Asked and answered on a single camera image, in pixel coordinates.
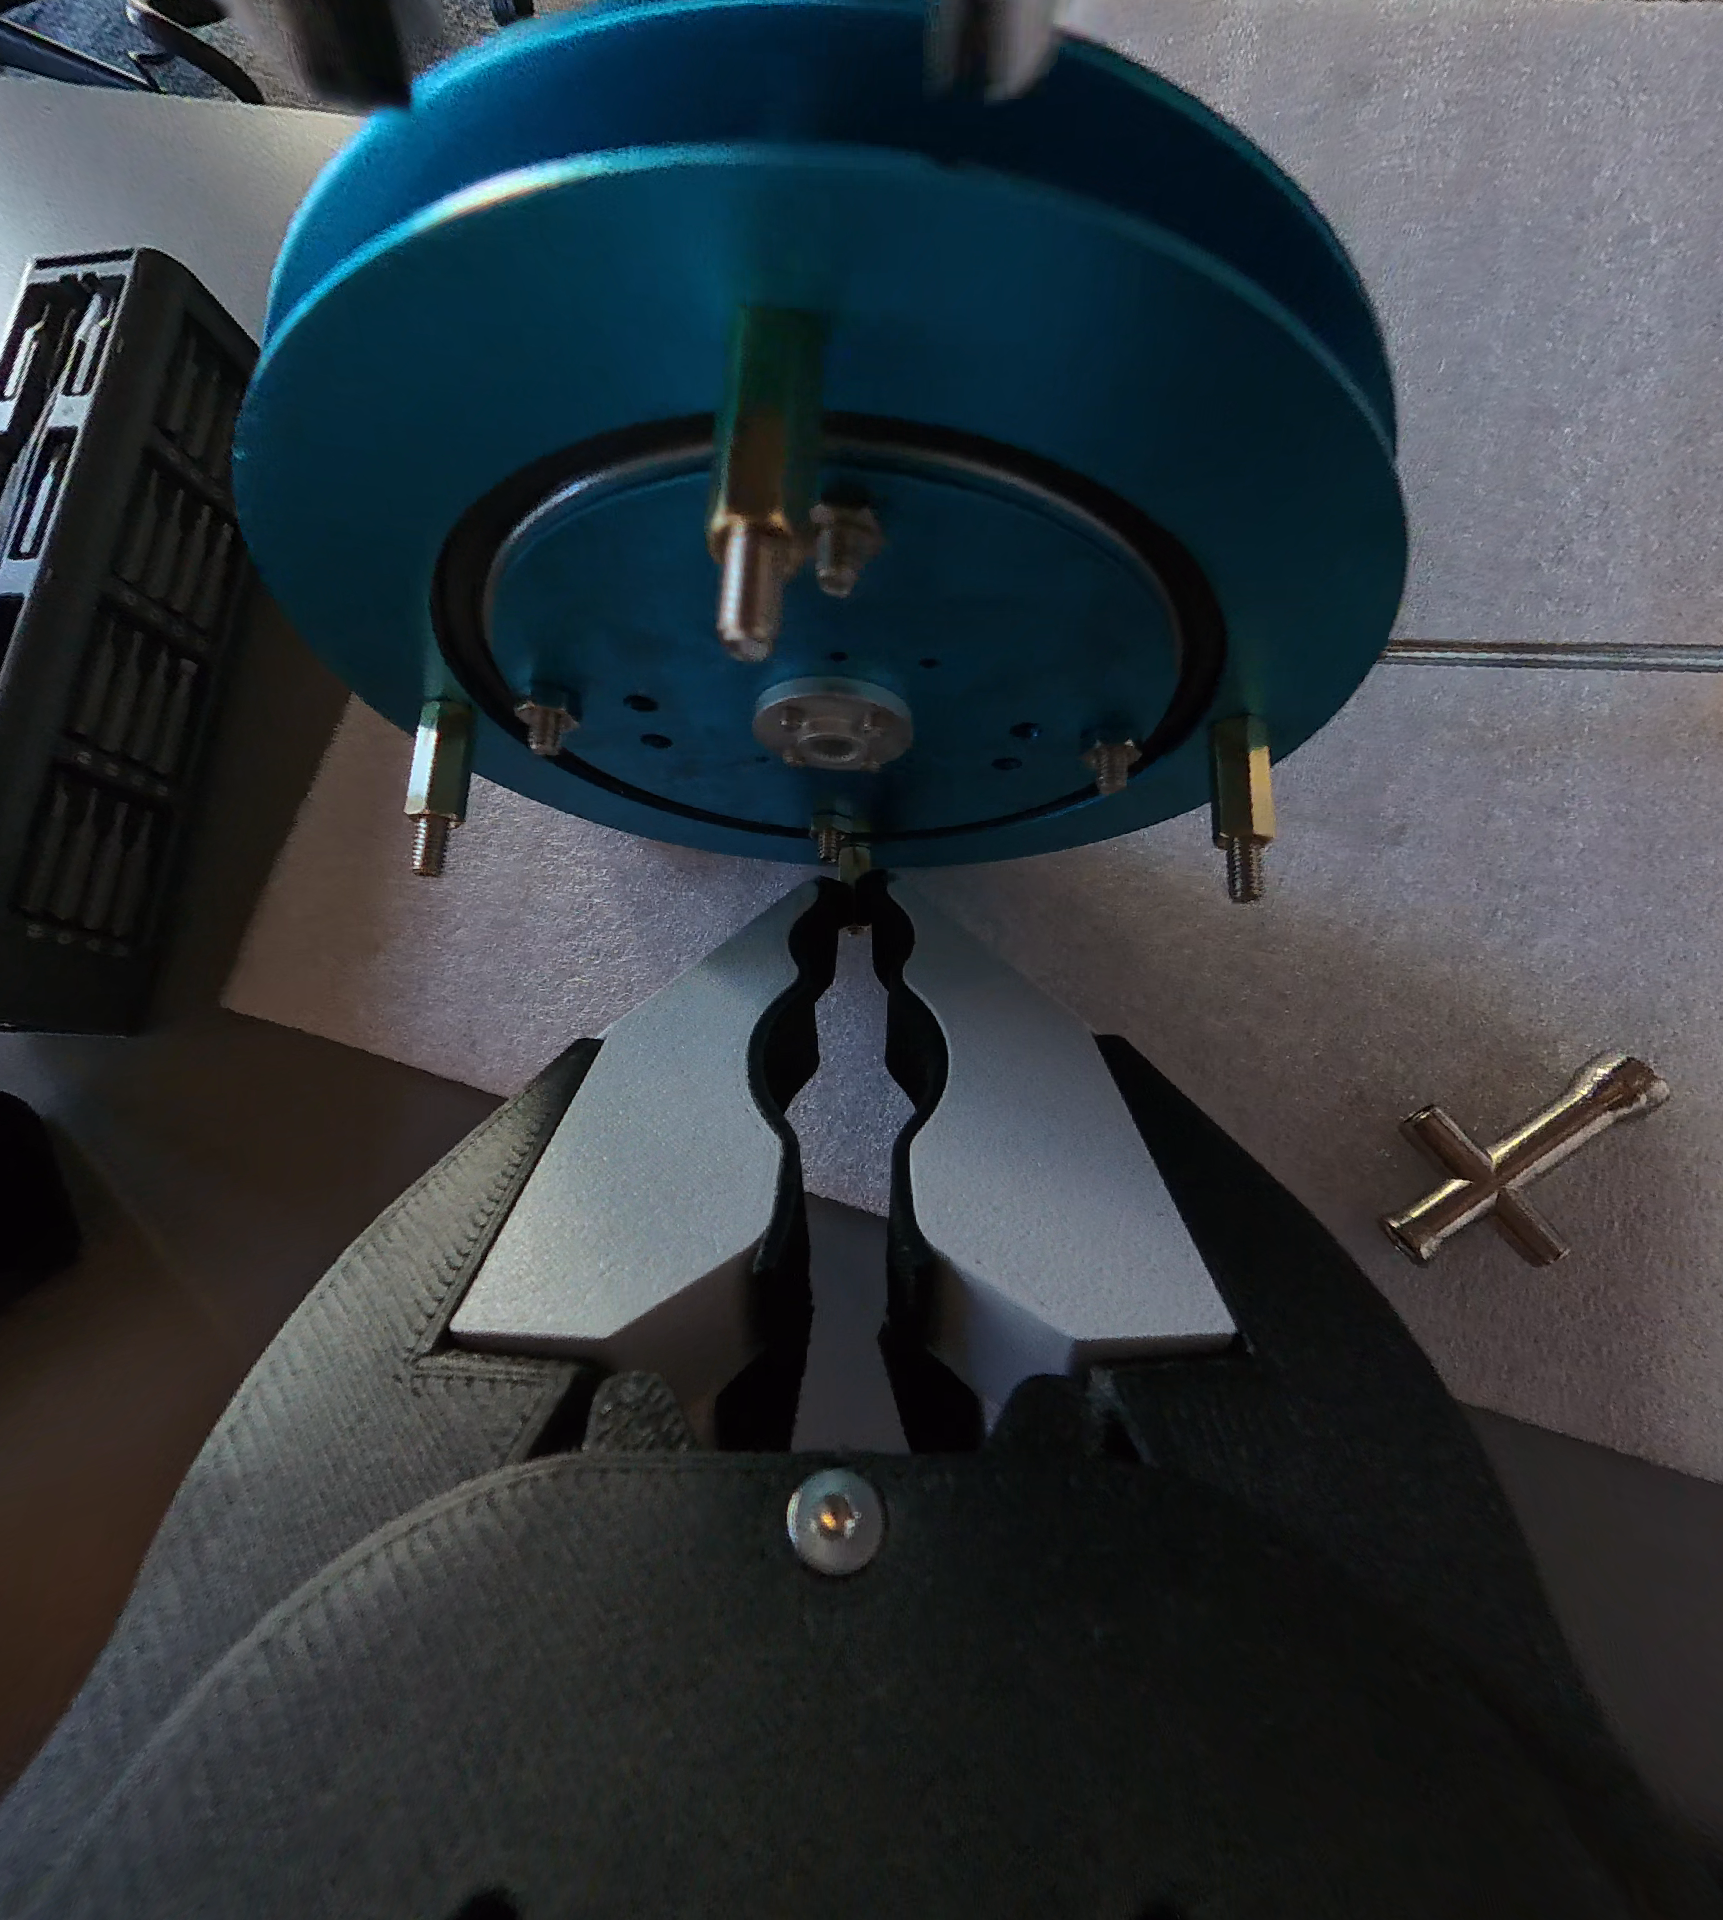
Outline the grey desk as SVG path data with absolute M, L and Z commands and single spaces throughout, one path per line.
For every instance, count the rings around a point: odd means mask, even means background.
M 22 256 L 161 246 L 259 313 L 277 227 L 337 131 L 306 112 L 0 82 L 0 324 Z M 423 1166 L 500 1104 L 219 1002 L 341 699 L 260 616 L 161 1019 L 0 1031 L 0 1092 L 56 1130 L 81 1253 L 0 1313 L 0 1798 L 118 1617 L 224 1395 Z M 1723 1868 L 1723 1485 L 1472 1417 L 1589 1677 Z

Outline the silver cross wrench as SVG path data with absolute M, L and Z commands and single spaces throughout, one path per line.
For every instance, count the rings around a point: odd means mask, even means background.
M 1497 1234 L 1527 1267 L 1554 1267 L 1569 1257 L 1560 1234 L 1532 1208 L 1525 1187 L 1569 1161 L 1585 1142 L 1599 1140 L 1624 1120 L 1650 1115 L 1668 1104 L 1668 1080 L 1636 1055 L 1594 1055 L 1569 1085 L 1519 1120 L 1519 1126 L 1489 1148 L 1467 1140 L 1439 1107 L 1419 1107 L 1399 1120 L 1399 1140 L 1413 1142 L 1443 1182 L 1399 1215 L 1382 1215 L 1382 1234 L 1413 1267 L 1431 1261 L 1450 1236 L 1475 1223 Z

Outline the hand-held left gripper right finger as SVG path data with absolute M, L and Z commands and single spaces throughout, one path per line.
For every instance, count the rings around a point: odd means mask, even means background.
M 889 1308 L 914 1452 L 972 1452 L 1021 1379 L 1218 1353 L 1233 1318 L 1092 1026 L 907 882 L 856 883 L 889 990 Z

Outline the white foam sheet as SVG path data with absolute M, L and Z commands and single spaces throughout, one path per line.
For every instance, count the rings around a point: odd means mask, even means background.
M 1718 4 L 1077 4 L 1246 128 L 1349 240 L 1399 418 L 1399 633 L 1723 644 Z M 474 785 L 411 882 L 363 706 L 224 1006 L 510 1092 L 791 875 Z M 1382 666 L 1276 772 L 1259 906 L 1201 812 L 923 874 L 1261 1158 L 1479 1409 L 1723 1479 L 1723 677 Z M 1382 1234 L 1594 1055 L 1668 1104 L 1525 1187 L 1569 1257 Z

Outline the black screwdriver bit case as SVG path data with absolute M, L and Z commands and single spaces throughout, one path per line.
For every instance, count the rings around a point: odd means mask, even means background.
M 255 341 L 160 248 L 35 256 L 0 346 L 0 1026 L 137 1031 L 249 608 Z

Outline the yellow handled screwdriver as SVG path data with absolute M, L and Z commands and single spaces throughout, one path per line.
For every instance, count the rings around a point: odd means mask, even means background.
M 1390 640 L 1382 664 L 1723 673 L 1723 644 Z

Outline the blue metal turntable disc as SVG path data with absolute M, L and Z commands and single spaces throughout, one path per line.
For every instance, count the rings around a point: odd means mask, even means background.
M 1078 847 L 1340 714 L 1405 586 L 1394 381 L 1316 205 L 1133 61 L 931 96 L 919 4 L 510 29 L 300 202 L 234 440 L 249 554 L 381 719 L 645 841 Z M 825 317 L 812 547 L 714 625 L 742 305 Z

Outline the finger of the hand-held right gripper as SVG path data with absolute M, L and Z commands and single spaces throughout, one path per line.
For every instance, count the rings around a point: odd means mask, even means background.
M 408 4 L 223 4 L 314 99 L 408 107 Z
M 1058 51 L 1063 4 L 928 4 L 928 90 L 1009 104 Z

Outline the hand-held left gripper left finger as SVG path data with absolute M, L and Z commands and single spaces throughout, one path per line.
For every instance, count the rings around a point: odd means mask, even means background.
M 449 1322 L 461 1349 L 660 1372 L 714 1442 L 791 1442 L 808 1280 L 784 1107 L 850 908 L 799 883 L 604 1031 Z

